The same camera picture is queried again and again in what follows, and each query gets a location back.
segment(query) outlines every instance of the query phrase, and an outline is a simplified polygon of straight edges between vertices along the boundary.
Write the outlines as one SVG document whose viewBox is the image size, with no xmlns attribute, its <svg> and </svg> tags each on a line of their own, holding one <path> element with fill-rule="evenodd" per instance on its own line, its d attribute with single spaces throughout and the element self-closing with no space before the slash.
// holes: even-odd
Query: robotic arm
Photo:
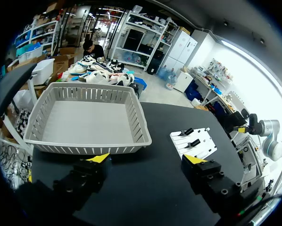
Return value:
<svg viewBox="0 0 282 226">
<path fill-rule="evenodd" d="M 267 137 L 262 144 L 263 153 L 273 161 L 277 161 L 282 157 L 282 141 L 277 141 L 277 134 L 280 130 L 280 125 L 277 120 L 261 120 L 257 122 L 257 115 L 251 114 L 249 116 L 249 126 L 238 128 L 235 127 L 240 133 L 249 133 L 252 135 L 259 135 Z"/>
</svg>

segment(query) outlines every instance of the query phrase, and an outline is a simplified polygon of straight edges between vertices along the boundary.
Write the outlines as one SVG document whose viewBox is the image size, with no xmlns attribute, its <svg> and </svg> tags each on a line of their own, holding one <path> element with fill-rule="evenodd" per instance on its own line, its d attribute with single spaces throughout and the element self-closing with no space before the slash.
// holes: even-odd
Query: storage shelf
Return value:
<svg viewBox="0 0 282 226">
<path fill-rule="evenodd" d="M 41 46 L 50 46 L 50 45 L 52 45 L 52 42 L 42 44 Z"/>
<path fill-rule="evenodd" d="M 124 51 L 128 51 L 128 52 L 133 52 L 133 53 L 136 53 L 136 54 L 141 54 L 141 55 L 150 57 L 150 55 L 148 55 L 146 53 L 141 53 L 141 52 L 133 51 L 133 50 L 130 50 L 130 49 L 125 49 L 125 48 L 121 48 L 121 47 L 116 47 L 116 49 L 120 49 L 120 50 L 124 50 Z"/>
<path fill-rule="evenodd" d="M 145 67 L 143 65 L 138 65 L 138 64 L 134 64 L 134 63 L 130 63 L 130 62 L 126 62 L 126 61 L 121 61 L 121 60 L 118 60 L 119 63 L 123 63 L 123 64 L 127 64 L 127 65 L 133 65 L 133 66 L 137 66 L 137 67 Z"/>
<path fill-rule="evenodd" d="M 140 17 L 140 18 L 142 18 L 142 19 L 144 19 L 144 20 L 148 20 L 148 21 L 151 21 L 151 22 L 152 22 L 152 23 L 154 23 L 154 24 L 157 24 L 157 25 L 159 25 L 159 26 L 165 27 L 165 25 L 160 24 L 158 21 L 155 21 L 155 20 L 149 19 L 149 18 L 147 18 L 147 17 L 145 17 L 145 16 L 141 16 L 141 15 L 136 14 L 136 13 L 131 13 L 131 15 L 133 15 L 133 16 L 137 16 L 137 17 Z"/>
<path fill-rule="evenodd" d="M 27 31 L 25 31 L 25 32 L 23 32 L 23 33 L 21 33 L 20 35 L 18 35 L 17 37 L 16 37 L 16 39 L 17 38 L 19 38 L 20 36 L 22 36 L 23 34 L 26 34 L 28 31 L 30 31 L 31 29 L 29 29 L 29 30 L 27 30 Z"/>
<path fill-rule="evenodd" d="M 53 23 L 56 23 L 56 22 L 57 22 L 57 20 L 47 22 L 45 24 L 42 24 L 42 25 L 39 25 L 38 27 L 33 28 L 33 30 L 36 30 L 36 29 L 38 29 L 40 27 L 43 27 L 43 26 L 46 26 L 46 25 L 49 25 L 49 24 L 53 24 Z"/>
<path fill-rule="evenodd" d="M 173 36 L 173 34 L 171 34 L 170 32 L 168 32 L 168 31 L 165 31 L 165 32 Z"/>
<path fill-rule="evenodd" d="M 37 39 L 37 38 L 39 38 L 39 37 L 41 37 L 41 36 L 45 36 L 45 35 L 48 35 L 48 34 L 53 34 L 53 33 L 54 33 L 54 32 L 47 32 L 47 33 L 45 33 L 45 34 L 41 34 L 41 35 L 38 35 L 38 36 L 36 36 L 36 37 L 32 37 L 31 40 Z"/>
<path fill-rule="evenodd" d="M 160 42 L 163 43 L 164 45 L 171 46 L 170 44 L 167 44 L 166 42 L 163 42 L 163 41 L 160 41 Z"/>
<path fill-rule="evenodd" d="M 24 41 L 23 43 L 21 43 L 21 44 L 19 44 L 18 46 L 16 46 L 16 48 L 18 48 L 19 46 L 22 46 L 22 45 L 24 45 L 24 44 L 26 44 L 26 43 L 28 43 L 28 42 L 29 42 L 29 40 Z"/>
<path fill-rule="evenodd" d="M 154 33 L 157 33 L 157 34 L 161 35 L 160 32 L 157 32 L 157 31 L 155 31 L 155 30 L 152 30 L 152 29 L 150 29 L 150 28 L 147 27 L 147 26 L 142 26 L 142 25 L 135 24 L 135 23 L 132 23 L 132 22 L 126 22 L 126 24 L 129 24 L 129 25 L 132 25 L 132 26 L 136 26 L 136 27 L 140 27 L 140 28 L 143 28 L 143 29 L 145 29 L 145 30 L 148 30 L 148 31 L 151 31 L 151 32 L 154 32 Z"/>
</svg>

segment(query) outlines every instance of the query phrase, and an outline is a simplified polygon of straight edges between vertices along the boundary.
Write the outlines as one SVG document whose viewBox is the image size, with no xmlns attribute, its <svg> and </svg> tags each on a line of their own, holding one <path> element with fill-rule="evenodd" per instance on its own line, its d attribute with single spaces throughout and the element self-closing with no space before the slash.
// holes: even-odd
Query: shoe pile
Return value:
<svg viewBox="0 0 282 226">
<path fill-rule="evenodd" d="M 97 62 L 91 56 L 84 56 L 80 61 L 71 65 L 67 73 L 78 75 L 78 81 L 108 84 L 118 86 L 129 86 L 134 82 L 134 75 L 123 73 L 124 64 L 112 60 L 107 66 L 105 63 Z"/>
</svg>

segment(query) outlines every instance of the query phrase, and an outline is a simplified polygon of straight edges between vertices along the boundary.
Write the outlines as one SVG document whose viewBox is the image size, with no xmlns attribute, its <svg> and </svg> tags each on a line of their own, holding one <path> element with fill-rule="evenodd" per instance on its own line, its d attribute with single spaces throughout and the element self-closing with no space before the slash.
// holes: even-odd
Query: desk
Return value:
<svg viewBox="0 0 282 226">
<path fill-rule="evenodd" d="M 205 106 L 205 105 L 207 105 L 207 104 L 209 104 L 209 103 L 215 101 L 216 99 L 219 99 L 219 101 L 222 102 L 222 104 L 226 107 L 226 109 L 227 109 L 231 114 L 235 112 L 233 109 L 231 109 L 231 108 L 228 106 L 229 103 L 228 103 L 221 95 L 217 94 L 217 93 L 210 87 L 210 85 L 208 85 L 208 84 L 204 81 L 204 79 L 203 79 L 202 77 L 197 76 L 197 75 L 194 74 L 194 73 L 192 73 L 192 77 L 193 77 L 193 78 L 196 78 L 198 81 L 200 81 L 202 84 L 204 84 L 204 86 L 206 86 L 206 87 L 209 89 L 209 91 L 208 91 L 207 95 L 205 96 L 205 98 L 204 98 L 204 100 L 203 100 L 203 102 L 202 102 L 201 105 Z M 215 94 L 216 96 L 215 96 L 214 98 L 212 98 L 210 101 L 208 101 L 207 103 L 205 103 L 204 101 L 207 99 L 207 97 L 209 96 L 209 94 L 210 94 L 211 92 L 214 92 L 214 94 Z"/>
<path fill-rule="evenodd" d="M 174 105 L 142 103 L 152 144 L 136 153 L 112 155 L 112 169 L 98 194 L 74 216 L 97 226 L 208 226 L 219 220 L 201 195 L 195 195 L 181 171 L 181 159 L 169 134 L 189 127 L 210 127 L 214 159 L 233 181 L 243 166 L 222 126 L 211 112 Z M 34 150 L 32 179 L 52 188 L 79 158 Z"/>
</svg>

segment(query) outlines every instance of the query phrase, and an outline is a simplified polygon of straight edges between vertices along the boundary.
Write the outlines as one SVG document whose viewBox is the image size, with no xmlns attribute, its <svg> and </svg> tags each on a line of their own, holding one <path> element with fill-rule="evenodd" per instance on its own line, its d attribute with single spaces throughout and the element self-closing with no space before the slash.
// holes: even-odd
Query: gray plastic basket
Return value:
<svg viewBox="0 0 282 226">
<path fill-rule="evenodd" d="M 63 154 L 133 153 L 151 144 L 130 87 L 54 82 L 36 102 L 24 141 Z"/>
</svg>

